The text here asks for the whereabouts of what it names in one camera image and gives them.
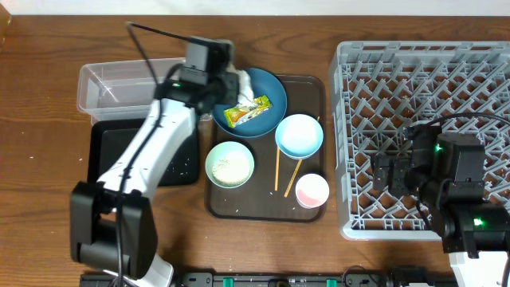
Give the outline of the yellow green snack wrapper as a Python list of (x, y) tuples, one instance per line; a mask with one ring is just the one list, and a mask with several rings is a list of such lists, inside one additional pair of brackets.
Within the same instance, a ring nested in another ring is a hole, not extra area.
[(233, 108), (226, 109), (223, 114), (226, 118), (227, 125), (230, 128), (243, 124), (254, 117), (259, 116), (263, 112), (272, 107), (270, 99), (264, 95), (254, 98), (247, 104), (237, 104)]

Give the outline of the dark blue plate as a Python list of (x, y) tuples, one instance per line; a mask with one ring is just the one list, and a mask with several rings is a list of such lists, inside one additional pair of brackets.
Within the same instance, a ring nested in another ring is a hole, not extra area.
[(282, 121), (288, 100), (283, 83), (271, 72), (258, 68), (249, 68), (246, 72), (250, 76), (254, 96), (266, 95), (273, 106), (235, 128), (228, 126), (224, 116), (224, 111), (230, 108), (228, 105), (216, 105), (212, 116), (216, 124), (227, 133), (241, 138), (254, 138), (271, 132)]

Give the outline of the white pink cup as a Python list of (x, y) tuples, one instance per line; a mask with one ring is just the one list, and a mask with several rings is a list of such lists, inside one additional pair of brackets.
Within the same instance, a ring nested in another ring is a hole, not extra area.
[(312, 209), (325, 204), (330, 188), (325, 178), (318, 174), (306, 174), (296, 183), (296, 200), (305, 209)]

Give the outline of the light blue bowl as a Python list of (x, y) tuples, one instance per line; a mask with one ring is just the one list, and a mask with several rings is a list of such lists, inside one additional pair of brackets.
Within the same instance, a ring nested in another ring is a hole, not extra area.
[(291, 159), (307, 159), (322, 146), (324, 131), (316, 118), (294, 114), (284, 118), (275, 131), (275, 141)]

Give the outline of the white tissue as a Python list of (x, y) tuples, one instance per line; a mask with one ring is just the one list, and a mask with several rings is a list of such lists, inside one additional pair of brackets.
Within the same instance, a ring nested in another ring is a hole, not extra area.
[(236, 70), (239, 80), (239, 93), (237, 100), (239, 104), (252, 105), (254, 94), (251, 85), (250, 75), (245, 70)]

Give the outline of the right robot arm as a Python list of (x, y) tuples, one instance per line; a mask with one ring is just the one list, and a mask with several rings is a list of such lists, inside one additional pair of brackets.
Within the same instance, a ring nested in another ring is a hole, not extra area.
[(409, 155), (371, 157), (373, 186), (413, 195), (426, 227), (442, 241), (459, 286), (509, 284), (509, 213), (484, 198), (485, 147), (475, 135), (438, 124), (406, 131)]

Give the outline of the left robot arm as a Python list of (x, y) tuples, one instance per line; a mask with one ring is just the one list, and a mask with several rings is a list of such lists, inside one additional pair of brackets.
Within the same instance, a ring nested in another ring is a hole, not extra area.
[(170, 263), (157, 254), (151, 201), (196, 120), (217, 104), (253, 95), (245, 70), (218, 73), (177, 64), (156, 82), (143, 125), (119, 159), (95, 183), (80, 181), (70, 198), (71, 258), (111, 271), (111, 286), (168, 286)]

